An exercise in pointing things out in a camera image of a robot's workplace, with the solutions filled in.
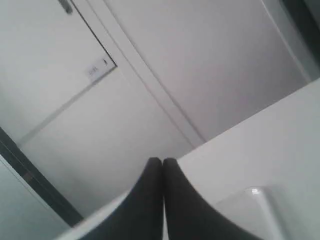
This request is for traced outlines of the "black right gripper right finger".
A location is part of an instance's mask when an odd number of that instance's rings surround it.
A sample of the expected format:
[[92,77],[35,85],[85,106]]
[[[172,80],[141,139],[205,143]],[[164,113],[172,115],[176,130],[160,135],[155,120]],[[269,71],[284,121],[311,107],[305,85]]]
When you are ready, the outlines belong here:
[[170,240],[230,240],[226,219],[195,190],[174,158],[163,161],[164,201]]

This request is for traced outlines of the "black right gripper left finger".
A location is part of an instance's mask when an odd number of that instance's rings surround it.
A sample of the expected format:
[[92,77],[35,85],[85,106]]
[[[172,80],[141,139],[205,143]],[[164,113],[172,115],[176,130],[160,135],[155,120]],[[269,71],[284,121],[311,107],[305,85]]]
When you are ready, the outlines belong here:
[[127,197],[82,239],[161,240],[164,225],[162,169],[159,158],[149,158]]

